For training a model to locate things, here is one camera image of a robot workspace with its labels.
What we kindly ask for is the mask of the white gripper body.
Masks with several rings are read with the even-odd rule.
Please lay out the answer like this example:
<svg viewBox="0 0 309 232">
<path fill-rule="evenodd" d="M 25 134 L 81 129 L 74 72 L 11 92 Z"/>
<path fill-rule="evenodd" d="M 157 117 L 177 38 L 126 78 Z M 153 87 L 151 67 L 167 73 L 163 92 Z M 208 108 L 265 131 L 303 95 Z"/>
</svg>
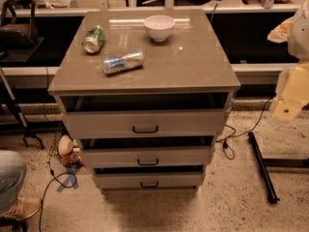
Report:
<svg viewBox="0 0 309 232">
<path fill-rule="evenodd" d="M 309 63 L 295 65 L 279 74 L 276 94 L 283 101 L 309 102 Z"/>
</svg>

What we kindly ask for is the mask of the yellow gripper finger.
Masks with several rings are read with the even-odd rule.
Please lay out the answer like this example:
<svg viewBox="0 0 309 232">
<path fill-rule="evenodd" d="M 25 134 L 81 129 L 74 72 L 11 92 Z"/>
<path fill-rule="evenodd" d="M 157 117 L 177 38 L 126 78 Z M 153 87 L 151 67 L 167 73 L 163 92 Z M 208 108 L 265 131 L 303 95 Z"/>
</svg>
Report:
<svg viewBox="0 0 309 232">
<path fill-rule="evenodd" d="M 274 100 L 270 107 L 270 118 L 275 124 L 291 122 L 302 110 L 299 103 L 285 100 Z"/>
</svg>

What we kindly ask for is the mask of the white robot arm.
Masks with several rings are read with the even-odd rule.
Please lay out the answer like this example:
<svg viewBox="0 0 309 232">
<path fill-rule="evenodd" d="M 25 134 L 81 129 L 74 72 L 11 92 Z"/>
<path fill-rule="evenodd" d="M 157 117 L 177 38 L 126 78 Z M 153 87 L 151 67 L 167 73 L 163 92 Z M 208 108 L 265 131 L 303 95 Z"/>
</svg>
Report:
<svg viewBox="0 0 309 232">
<path fill-rule="evenodd" d="M 269 111 L 280 122 L 292 121 L 309 104 L 309 1 L 275 27 L 267 36 L 274 43 L 288 43 L 288 53 L 299 62 L 278 76 L 276 96 Z"/>
</svg>

